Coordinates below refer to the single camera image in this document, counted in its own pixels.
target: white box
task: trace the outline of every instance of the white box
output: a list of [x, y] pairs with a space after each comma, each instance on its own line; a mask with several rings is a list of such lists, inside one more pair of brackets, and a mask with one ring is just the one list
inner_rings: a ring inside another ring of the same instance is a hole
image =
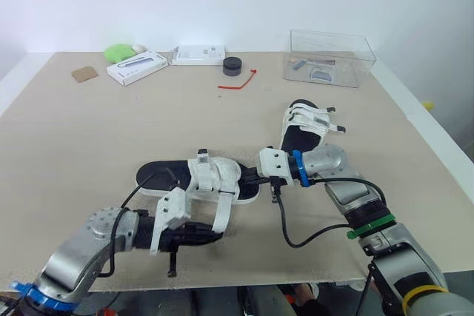
[[173, 50], [174, 66], [219, 66], [225, 58], [223, 44], [178, 46]]
[[165, 57], [154, 51], [146, 51], [107, 67], [107, 73], [118, 83], [128, 85], [167, 65], [168, 60]]

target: white wall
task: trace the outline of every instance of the white wall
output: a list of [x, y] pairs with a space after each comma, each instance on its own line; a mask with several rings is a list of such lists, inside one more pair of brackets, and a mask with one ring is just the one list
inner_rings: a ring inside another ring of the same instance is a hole
[[473, 139], [473, 0], [0, 0], [30, 52], [223, 41], [284, 50], [289, 30], [368, 37], [460, 144]]
[[17, 41], [12, 40], [0, 30], [0, 80], [16, 66], [26, 54], [24, 48]]

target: blue ring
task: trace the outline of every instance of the blue ring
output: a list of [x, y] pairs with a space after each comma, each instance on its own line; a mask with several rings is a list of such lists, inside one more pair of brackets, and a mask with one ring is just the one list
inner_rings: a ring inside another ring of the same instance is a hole
[[307, 188], [310, 186], [310, 181], [308, 180], [308, 175], [306, 174], [306, 169], [304, 168], [303, 155], [301, 152], [294, 150], [293, 157], [296, 161], [296, 165], [298, 166], [299, 176], [301, 178], [301, 186]]
[[10, 286], [20, 292], [22, 296], [28, 296], [33, 299], [33, 301], [39, 303], [42, 306], [46, 306], [48, 309], [53, 309], [57, 311], [74, 311], [77, 307], [77, 303], [63, 303], [56, 299], [46, 296], [40, 292], [36, 286], [31, 283], [21, 284], [17, 281], [10, 284]]

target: red wire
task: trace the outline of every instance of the red wire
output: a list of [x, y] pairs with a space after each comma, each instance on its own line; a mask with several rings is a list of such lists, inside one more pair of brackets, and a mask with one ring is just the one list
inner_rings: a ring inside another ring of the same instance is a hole
[[243, 83], [240, 87], [226, 87], [226, 86], [224, 86], [224, 85], [219, 85], [218, 88], [221, 88], [221, 89], [240, 90], [240, 89], [242, 89], [243, 87], [245, 87], [249, 81], [252, 80], [253, 76], [257, 73], [257, 70], [250, 70], [250, 72], [252, 72], [252, 74], [251, 74], [250, 77], [247, 79], [247, 81], [246, 81], [245, 83]]

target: clear plastic box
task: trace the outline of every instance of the clear plastic box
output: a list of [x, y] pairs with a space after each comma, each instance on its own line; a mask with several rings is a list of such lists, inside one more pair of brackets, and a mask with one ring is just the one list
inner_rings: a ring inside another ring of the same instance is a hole
[[375, 56], [362, 36], [291, 30], [284, 78], [356, 88], [374, 63]]

